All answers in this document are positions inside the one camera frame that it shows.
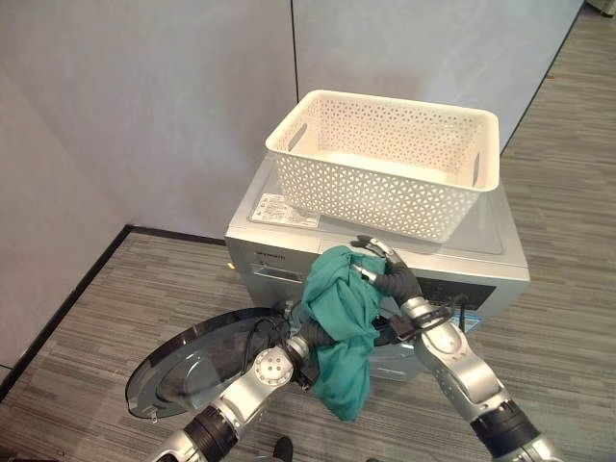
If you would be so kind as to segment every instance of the green cloth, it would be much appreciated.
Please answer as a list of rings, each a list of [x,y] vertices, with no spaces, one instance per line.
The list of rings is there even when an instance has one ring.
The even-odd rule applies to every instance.
[[[383,295],[351,269],[351,263],[382,273],[385,260],[333,247],[313,264],[302,301],[338,343],[317,351],[317,397],[343,421],[357,418],[370,390],[368,357],[378,337],[372,321]]]

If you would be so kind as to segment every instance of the warning label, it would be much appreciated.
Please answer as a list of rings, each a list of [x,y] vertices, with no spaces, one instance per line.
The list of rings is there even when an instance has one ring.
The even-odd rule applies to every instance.
[[[264,193],[254,209],[251,219],[263,223],[303,226],[305,228],[319,226],[319,214],[294,209],[285,204],[284,197],[281,194]]]

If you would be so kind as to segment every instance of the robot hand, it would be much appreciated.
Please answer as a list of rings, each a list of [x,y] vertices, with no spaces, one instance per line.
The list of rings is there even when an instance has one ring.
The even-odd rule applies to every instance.
[[[470,349],[466,336],[447,322],[449,310],[433,307],[422,296],[417,278],[388,245],[358,236],[352,246],[387,259],[386,274],[355,266],[363,278],[398,304],[402,317],[390,323],[415,352],[441,390],[496,462],[562,462],[552,443],[539,433],[511,399],[492,369]]]
[[[219,462],[244,435],[270,395],[296,378],[310,352],[334,341],[316,321],[304,323],[286,343],[261,351],[183,430],[171,434],[148,462]]]

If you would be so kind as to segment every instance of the shoe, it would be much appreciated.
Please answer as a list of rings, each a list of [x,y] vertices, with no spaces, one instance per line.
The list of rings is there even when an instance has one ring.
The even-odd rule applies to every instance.
[[[288,436],[281,437],[276,446],[273,447],[273,456],[283,462],[291,462],[293,460],[293,443]]]

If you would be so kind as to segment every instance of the brand logo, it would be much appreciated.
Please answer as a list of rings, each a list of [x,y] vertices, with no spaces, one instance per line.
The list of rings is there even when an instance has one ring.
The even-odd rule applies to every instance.
[[[261,252],[259,250],[257,250],[254,253],[258,257],[261,257],[264,260],[273,259],[273,260],[275,260],[277,262],[284,262],[285,261],[285,256],[284,255],[276,255],[275,253]]]

